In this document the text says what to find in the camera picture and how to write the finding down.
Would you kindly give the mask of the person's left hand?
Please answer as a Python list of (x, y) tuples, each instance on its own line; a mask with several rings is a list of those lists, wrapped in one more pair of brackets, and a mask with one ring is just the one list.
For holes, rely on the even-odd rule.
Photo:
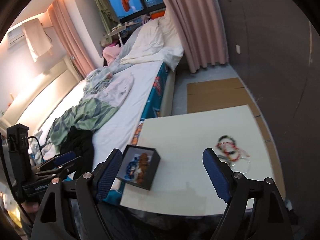
[(37, 202), (23, 202), (22, 207), (27, 214), (32, 214), (38, 212), (40, 205)]

